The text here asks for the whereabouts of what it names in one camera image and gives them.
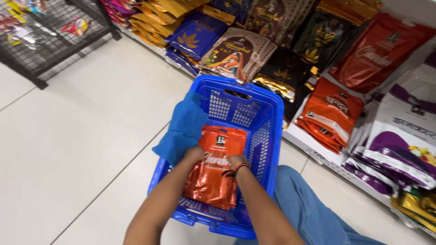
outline floor tile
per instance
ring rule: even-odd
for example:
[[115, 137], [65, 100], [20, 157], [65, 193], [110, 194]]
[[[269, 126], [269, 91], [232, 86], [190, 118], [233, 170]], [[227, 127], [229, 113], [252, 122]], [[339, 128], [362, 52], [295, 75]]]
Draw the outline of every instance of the floor tile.
[[301, 173], [308, 158], [303, 150], [282, 138], [279, 165], [288, 165]]
[[434, 244], [430, 235], [407, 228], [388, 207], [328, 167], [309, 159], [302, 176], [327, 207], [362, 235], [388, 245]]
[[[108, 186], [54, 245], [120, 245], [134, 214], [144, 201], [159, 157], [151, 150], [163, 130], [138, 157]], [[170, 219], [162, 233], [162, 245], [232, 244], [234, 238], [211, 233], [208, 227], [194, 227]]]
[[0, 110], [35, 88], [32, 82], [1, 63], [0, 74]]
[[0, 217], [7, 222], [0, 244], [50, 244], [170, 120], [191, 83], [123, 38], [1, 111]]

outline hand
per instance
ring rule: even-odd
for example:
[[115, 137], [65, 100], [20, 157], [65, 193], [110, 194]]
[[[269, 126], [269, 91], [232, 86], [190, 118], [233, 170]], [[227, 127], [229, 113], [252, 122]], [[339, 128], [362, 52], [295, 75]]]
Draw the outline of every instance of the hand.
[[204, 150], [200, 145], [189, 148], [185, 151], [184, 158], [196, 163], [204, 158]]
[[250, 163], [247, 160], [247, 157], [244, 155], [233, 155], [228, 158], [228, 162], [230, 162], [230, 165], [232, 169], [236, 168], [237, 166], [241, 165], [242, 163], [246, 163], [250, 166]]

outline price label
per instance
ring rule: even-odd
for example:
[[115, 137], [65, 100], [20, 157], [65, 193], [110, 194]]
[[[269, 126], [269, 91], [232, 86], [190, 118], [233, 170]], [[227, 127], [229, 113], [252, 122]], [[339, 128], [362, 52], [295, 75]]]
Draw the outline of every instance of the price label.
[[313, 159], [315, 159], [315, 161], [317, 161], [321, 165], [330, 162], [329, 160], [325, 159], [325, 157], [323, 157], [321, 154], [319, 154], [318, 152], [316, 152], [313, 149], [308, 149], [308, 150], [305, 150], [304, 152], [306, 152], [309, 156], [311, 156]]

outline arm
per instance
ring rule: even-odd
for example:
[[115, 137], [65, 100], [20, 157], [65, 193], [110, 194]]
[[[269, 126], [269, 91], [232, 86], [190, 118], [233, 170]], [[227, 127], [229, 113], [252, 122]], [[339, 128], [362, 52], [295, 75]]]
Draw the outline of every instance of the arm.
[[[248, 163], [244, 155], [231, 156], [228, 160], [233, 168], [242, 163]], [[304, 245], [297, 231], [259, 184], [249, 168], [239, 169], [236, 181], [244, 197], [259, 244]]]
[[156, 245], [168, 219], [177, 207], [194, 164], [203, 159], [201, 146], [188, 149], [181, 162], [151, 191], [130, 222], [124, 245]]

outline black wire rack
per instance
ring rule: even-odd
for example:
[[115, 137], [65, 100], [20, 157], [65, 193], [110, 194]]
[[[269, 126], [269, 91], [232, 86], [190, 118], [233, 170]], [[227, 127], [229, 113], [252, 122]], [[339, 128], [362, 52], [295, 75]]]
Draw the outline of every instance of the black wire rack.
[[[112, 33], [115, 40], [121, 38], [100, 0], [48, 0], [46, 7], [44, 14], [26, 11], [21, 15], [26, 20], [23, 26], [37, 22], [56, 34], [36, 46], [34, 50], [24, 44], [11, 44], [8, 42], [7, 34], [0, 32], [0, 61], [40, 89], [47, 87], [47, 83], [39, 77], [54, 66], [109, 33]], [[4, 0], [0, 0], [0, 11], [5, 12], [8, 9], [10, 6]], [[62, 31], [62, 28], [75, 17], [89, 22], [83, 35]]]

